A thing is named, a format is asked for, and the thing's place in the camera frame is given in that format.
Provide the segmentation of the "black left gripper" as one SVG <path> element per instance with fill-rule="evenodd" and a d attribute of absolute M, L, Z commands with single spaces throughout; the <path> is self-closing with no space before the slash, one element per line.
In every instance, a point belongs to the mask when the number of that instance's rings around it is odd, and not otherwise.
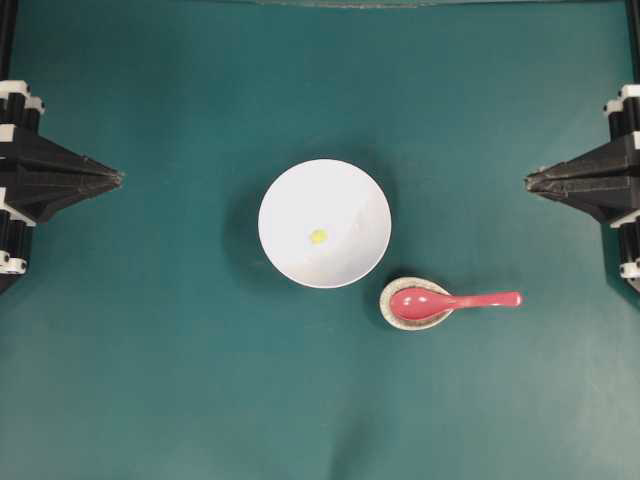
<path fill-rule="evenodd" d="M 27 82 L 1 82 L 2 292 L 27 273 L 37 224 L 122 182 L 117 170 L 38 135 L 44 113 Z M 26 175 L 26 169 L 87 175 Z"/>

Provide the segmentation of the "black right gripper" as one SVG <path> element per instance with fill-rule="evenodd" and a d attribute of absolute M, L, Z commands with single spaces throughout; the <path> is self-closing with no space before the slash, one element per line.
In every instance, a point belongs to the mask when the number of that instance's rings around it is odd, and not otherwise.
<path fill-rule="evenodd" d="M 528 192 L 580 210 L 617 232 L 618 274 L 639 292 L 639 85 L 603 107 L 611 141 L 528 175 Z M 616 176 L 627 178 L 596 178 Z"/>

